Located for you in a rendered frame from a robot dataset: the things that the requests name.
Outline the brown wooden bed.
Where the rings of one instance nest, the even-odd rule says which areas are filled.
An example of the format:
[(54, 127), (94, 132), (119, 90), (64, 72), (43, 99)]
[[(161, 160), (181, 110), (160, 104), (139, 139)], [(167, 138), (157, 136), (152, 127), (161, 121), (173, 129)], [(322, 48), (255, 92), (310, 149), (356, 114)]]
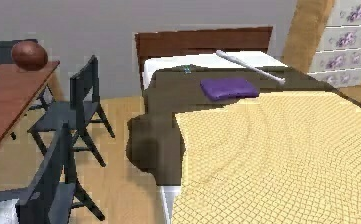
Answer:
[[(174, 198), (180, 193), (183, 139), (177, 112), (214, 109), (231, 99), (213, 102), (200, 88), (203, 78), (243, 77), (262, 93), (284, 90), (324, 90), (330, 85), (281, 65), (267, 54), (271, 27), (162, 31), (135, 35), (145, 112), (128, 121), (128, 159), (155, 178), (165, 224), (172, 224)], [(264, 75), (215, 54), (222, 50), (250, 66), (285, 78), (280, 85)], [(182, 66), (190, 65), (185, 74)]]

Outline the purple pillow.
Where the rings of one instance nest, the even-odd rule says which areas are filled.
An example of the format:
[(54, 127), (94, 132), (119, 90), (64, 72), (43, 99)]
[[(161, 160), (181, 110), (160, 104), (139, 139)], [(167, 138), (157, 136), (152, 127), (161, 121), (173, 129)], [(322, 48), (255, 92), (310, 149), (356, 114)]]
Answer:
[(244, 78), (211, 78), (200, 81), (204, 94), (212, 101), (232, 98), (253, 98), (259, 91)]

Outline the white baseball bat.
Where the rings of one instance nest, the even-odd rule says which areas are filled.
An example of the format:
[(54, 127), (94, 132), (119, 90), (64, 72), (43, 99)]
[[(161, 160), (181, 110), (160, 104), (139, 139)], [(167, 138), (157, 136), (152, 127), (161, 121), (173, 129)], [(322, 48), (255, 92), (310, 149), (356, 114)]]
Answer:
[(237, 64), (237, 65), (240, 65), (240, 66), (243, 66), (243, 67), (246, 67), (250, 70), (253, 70), (261, 75), (264, 75), (274, 81), (277, 81), (280, 85), (284, 85), (286, 80), (285, 78), (280, 78), (280, 77), (277, 77), (277, 76), (274, 76), (268, 72), (265, 72), (261, 69), (258, 69), (256, 67), (253, 67), (253, 66), (250, 66), (249, 64), (245, 63), (244, 61), (240, 60), (239, 58), (235, 57), (235, 56), (230, 56), (228, 55), (226, 52), (222, 51), (222, 50), (216, 50), (215, 54), (217, 56), (219, 56), (220, 58), (223, 58), (231, 63), (234, 63), (234, 64)]

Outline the yellow checked blanket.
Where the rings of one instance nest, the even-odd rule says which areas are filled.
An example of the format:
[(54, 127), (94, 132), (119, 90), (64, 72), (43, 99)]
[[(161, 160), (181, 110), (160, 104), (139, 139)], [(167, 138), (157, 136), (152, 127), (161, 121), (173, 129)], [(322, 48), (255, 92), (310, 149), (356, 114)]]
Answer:
[(361, 224), (361, 107), (285, 91), (176, 116), (172, 224)]

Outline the brown ball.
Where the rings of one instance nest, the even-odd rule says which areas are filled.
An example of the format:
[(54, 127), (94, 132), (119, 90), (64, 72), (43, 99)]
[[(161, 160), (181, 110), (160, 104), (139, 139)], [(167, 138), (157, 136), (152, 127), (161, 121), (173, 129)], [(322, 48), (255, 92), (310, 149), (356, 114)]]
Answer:
[(48, 63), (46, 50), (38, 43), (30, 40), (16, 43), (11, 50), (13, 62), (26, 71), (38, 71)]

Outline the brown wooden table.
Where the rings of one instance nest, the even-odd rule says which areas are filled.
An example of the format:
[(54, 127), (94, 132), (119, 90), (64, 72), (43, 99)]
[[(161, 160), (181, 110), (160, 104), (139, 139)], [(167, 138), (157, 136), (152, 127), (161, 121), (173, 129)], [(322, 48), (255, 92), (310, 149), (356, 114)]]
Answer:
[(48, 86), (55, 100), (64, 99), (52, 61), (39, 71), (24, 71), (15, 64), (0, 65), (0, 143), (27, 112), (41, 90)]

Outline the white floral chest of drawers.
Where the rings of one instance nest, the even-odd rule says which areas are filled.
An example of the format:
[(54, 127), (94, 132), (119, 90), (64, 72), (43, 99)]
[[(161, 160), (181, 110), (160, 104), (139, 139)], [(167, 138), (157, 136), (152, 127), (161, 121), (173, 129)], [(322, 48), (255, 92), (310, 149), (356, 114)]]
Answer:
[(335, 88), (361, 84), (361, 0), (335, 0), (307, 74)]

